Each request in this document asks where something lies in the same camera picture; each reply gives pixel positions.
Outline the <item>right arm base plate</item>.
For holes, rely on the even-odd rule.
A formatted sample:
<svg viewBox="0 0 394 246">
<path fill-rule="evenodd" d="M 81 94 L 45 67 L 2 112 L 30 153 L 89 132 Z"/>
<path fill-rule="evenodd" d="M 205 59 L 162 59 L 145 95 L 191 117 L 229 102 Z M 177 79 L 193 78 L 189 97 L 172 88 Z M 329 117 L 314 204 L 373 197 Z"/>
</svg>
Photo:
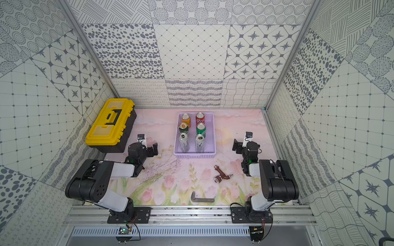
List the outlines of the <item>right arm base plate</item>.
<svg viewBox="0 0 394 246">
<path fill-rule="evenodd" d="M 264 224 L 273 223 L 273 215 L 270 211 L 255 211 L 249 207 L 241 207 L 236 205 L 230 207 L 232 223 L 253 223 Z"/>
</svg>

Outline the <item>silver white can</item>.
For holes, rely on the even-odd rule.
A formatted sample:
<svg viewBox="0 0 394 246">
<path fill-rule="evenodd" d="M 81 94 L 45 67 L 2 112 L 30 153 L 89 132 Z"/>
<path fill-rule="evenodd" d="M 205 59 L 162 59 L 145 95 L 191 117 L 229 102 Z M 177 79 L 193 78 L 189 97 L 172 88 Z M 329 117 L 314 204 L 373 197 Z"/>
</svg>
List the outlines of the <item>silver white can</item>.
<svg viewBox="0 0 394 246">
<path fill-rule="evenodd" d="M 204 152 L 204 143 L 205 143 L 204 135 L 198 134 L 195 138 L 195 143 L 196 143 L 196 152 L 203 153 Z"/>
<path fill-rule="evenodd" d="M 188 143 L 189 137 L 187 133 L 181 133 L 179 136 L 179 145 L 180 149 L 183 153 L 187 153 L 190 150 L 190 146 Z"/>
</svg>

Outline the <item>purple perforated plastic basket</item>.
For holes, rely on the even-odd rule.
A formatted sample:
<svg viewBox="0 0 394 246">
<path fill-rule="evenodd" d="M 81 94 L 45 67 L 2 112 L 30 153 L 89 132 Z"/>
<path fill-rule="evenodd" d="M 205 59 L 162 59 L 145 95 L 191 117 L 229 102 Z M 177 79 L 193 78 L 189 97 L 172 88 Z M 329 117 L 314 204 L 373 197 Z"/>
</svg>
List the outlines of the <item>purple perforated plastic basket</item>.
<svg viewBox="0 0 394 246">
<path fill-rule="evenodd" d="M 177 158 L 213 158 L 216 155 L 216 143 L 215 143 L 215 127 L 214 127 L 214 114 L 212 112 L 203 112 L 205 118 L 205 137 L 203 142 L 203 152 L 196 151 L 196 136 L 197 136 L 197 125 L 196 115 L 198 112 L 181 112 L 178 116 L 178 125 L 176 126 L 176 135 L 174 140 L 173 153 Z M 187 152 L 184 152 L 184 142 L 181 142 L 180 124 L 182 123 L 182 116 L 188 114 L 190 117 L 190 126 L 188 126 L 187 132 L 187 146 L 189 147 Z"/>
</svg>

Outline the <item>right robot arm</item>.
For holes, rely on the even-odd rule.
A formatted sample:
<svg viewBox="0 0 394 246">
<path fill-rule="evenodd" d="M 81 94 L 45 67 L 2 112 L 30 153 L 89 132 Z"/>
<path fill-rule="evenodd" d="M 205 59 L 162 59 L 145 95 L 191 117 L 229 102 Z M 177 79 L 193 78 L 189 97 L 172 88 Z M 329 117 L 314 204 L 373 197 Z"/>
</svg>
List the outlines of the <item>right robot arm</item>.
<svg viewBox="0 0 394 246">
<path fill-rule="evenodd" d="M 234 140 L 233 151 L 243 156 L 242 171 L 246 176 L 259 178 L 261 192 L 247 199 L 244 206 L 233 203 L 230 211 L 233 223 L 272 223 L 270 208 L 299 198 L 299 187 L 288 161 L 258 159 L 260 145 L 249 138 Z"/>
</svg>

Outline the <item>orange soda can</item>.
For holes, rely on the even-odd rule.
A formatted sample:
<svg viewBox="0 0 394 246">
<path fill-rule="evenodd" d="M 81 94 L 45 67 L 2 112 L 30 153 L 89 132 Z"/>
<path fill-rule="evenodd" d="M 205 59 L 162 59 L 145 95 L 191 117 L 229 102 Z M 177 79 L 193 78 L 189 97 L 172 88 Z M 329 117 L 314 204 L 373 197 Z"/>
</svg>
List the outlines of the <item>orange soda can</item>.
<svg viewBox="0 0 394 246">
<path fill-rule="evenodd" d="M 181 119 L 182 119 L 182 122 L 185 122 L 188 125 L 189 128 L 191 127 L 191 118 L 190 118 L 190 115 L 188 113 L 184 113 L 182 115 Z"/>
</svg>

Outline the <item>green sprite can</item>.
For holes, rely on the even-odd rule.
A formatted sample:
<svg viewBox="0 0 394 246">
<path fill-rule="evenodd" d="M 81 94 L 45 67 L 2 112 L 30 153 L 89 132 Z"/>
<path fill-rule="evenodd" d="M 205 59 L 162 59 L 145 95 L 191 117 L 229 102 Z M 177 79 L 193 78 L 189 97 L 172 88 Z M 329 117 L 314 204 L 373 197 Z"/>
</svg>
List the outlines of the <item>green sprite can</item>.
<svg viewBox="0 0 394 246">
<path fill-rule="evenodd" d="M 206 137 L 206 126 L 204 123 L 199 123 L 196 126 L 197 135 L 203 135 L 204 138 Z"/>
</svg>

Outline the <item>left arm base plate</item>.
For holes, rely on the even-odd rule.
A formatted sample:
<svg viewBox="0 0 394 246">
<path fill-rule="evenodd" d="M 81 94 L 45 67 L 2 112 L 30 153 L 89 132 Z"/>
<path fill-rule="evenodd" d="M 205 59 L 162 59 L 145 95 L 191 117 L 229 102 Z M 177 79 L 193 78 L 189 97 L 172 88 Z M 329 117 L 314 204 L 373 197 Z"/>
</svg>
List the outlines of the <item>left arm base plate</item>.
<svg viewBox="0 0 394 246">
<path fill-rule="evenodd" d="M 151 214 L 151 207 L 128 207 L 124 212 L 110 210 L 107 220 L 108 224 L 137 223 L 148 224 Z"/>
</svg>

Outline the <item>green and gold beer can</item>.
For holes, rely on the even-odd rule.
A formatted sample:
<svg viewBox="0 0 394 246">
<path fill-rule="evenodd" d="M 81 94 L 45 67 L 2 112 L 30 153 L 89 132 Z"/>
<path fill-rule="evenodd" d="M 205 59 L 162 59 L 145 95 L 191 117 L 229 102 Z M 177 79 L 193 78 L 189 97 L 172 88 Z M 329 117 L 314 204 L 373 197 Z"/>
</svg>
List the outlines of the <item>green and gold beer can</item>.
<svg viewBox="0 0 394 246">
<path fill-rule="evenodd" d="M 181 122 L 179 125 L 179 132 L 188 134 L 189 126 L 186 122 Z"/>
</svg>

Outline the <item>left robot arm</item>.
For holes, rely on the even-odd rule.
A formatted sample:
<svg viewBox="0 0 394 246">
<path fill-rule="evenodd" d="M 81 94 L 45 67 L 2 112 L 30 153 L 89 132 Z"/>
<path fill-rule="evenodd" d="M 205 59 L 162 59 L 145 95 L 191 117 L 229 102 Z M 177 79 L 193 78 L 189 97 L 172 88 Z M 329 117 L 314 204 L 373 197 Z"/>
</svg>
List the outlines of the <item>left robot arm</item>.
<svg viewBox="0 0 394 246">
<path fill-rule="evenodd" d="M 144 170 L 145 160 L 157 155 L 157 143 L 147 147 L 141 142 L 135 142 L 128 147 L 128 157 L 124 163 L 87 159 L 66 186 L 65 195 L 67 198 L 108 209 L 108 224 L 147 224 L 151 207 L 135 208 L 130 197 L 111 190 L 109 183 L 115 178 L 138 177 Z"/>
</svg>

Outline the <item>red cola can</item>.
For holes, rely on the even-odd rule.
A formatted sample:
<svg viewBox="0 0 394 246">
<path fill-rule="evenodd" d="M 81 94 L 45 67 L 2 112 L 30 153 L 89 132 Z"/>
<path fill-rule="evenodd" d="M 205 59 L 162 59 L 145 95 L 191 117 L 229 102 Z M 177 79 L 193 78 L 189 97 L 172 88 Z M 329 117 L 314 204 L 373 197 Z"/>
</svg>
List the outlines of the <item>red cola can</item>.
<svg viewBox="0 0 394 246">
<path fill-rule="evenodd" d="M 205 123 L 205 115 L 202 112 L 196 114 L 196 125 Z"/>
</svg>

